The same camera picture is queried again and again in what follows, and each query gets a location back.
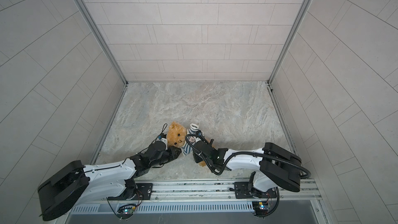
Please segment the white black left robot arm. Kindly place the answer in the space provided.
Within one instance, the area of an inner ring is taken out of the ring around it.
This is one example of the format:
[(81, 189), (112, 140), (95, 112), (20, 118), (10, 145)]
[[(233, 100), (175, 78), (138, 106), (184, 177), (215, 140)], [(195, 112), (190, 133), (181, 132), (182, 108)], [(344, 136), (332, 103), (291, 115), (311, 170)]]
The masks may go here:
[(102, 198), (131, 199), (137, 191), (135, 178), (177, 159), (180, 154), (181, 149), (156, 141), (144, 153), (120, 162), (83, 165), (80, 160), (72, 161), (38, 187), (41, 217), (48, 222), (64, 215), (75, 205)]

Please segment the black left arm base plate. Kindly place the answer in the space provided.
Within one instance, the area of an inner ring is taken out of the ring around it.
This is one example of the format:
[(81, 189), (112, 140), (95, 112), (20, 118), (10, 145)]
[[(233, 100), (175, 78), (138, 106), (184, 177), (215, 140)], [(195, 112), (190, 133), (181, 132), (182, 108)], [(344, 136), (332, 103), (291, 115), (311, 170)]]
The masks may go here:
[(117, 197), (108, 197), (110, 201), (149, 200), (152, 194), (152, 183), (138, 183), (129, 186)]

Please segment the blue white striped knit sweater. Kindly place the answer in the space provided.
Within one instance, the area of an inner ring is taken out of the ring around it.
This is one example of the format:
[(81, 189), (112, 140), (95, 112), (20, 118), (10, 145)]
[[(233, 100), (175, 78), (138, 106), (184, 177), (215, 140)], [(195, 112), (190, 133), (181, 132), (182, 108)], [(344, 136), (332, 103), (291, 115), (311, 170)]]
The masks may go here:
[[(189, 129), (187, 130), (187, 134), (196, 134), (196, 132), (199, 131), (199, 126), (197, 124), (190, 124)], [(185, 141), (184, 145), (181, 147), (182, 154), (184, 156), (190, 154), (193, 152), (193, 145), (197, 142), (197, 138), (190, 136), (188, 137), (188, 140)]]

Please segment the tan plush teddy bear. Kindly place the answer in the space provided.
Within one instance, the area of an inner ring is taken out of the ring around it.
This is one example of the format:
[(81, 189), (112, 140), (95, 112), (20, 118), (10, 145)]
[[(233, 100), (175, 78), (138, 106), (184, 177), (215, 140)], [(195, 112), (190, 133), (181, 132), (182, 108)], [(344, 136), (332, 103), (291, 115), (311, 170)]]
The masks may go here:
[[(181, 149), (186, 141), (185, 137), (187, 136), (187, 130), (188, 129), (182, 124), (173, 121), (169, 126), (169, 131), (166, 136), (168, 147), (174, 146)], [(205, 137), (201, 130), (197, 131), (196, 134), (201, 134), (203, 137)]]

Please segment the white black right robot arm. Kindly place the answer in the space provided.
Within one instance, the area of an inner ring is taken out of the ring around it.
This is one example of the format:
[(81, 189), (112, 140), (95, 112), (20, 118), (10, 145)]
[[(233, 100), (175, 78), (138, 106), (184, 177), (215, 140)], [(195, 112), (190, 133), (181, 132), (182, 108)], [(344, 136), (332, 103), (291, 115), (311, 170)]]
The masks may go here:
[(249, 188), (260, 192), (274, 187), (299, 192), (301, 180), (311, 176), (311, 172), (302, 167), (300, 157), (274, 143), (266, 143), (257, 150), (238, 151), (216, 149), (207, 141), (198, 141), (193, 145), (193, 154), (216, 175), (225, 170), (253, 170)]

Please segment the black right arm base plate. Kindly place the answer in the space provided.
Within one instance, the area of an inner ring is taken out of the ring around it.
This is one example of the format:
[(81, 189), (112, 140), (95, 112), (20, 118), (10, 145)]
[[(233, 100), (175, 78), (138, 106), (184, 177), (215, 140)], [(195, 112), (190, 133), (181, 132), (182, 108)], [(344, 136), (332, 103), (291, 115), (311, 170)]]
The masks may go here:
[(257, 190), (253, 183), (249, 181), (237, 181), (234, 183), (234, 188), (230, 188), (233, 192), (235, 192), (235, 196), (237, 199), (276, 199), (277, 192), (276, 189), (272, 188), (268, 191), (260, 191)]

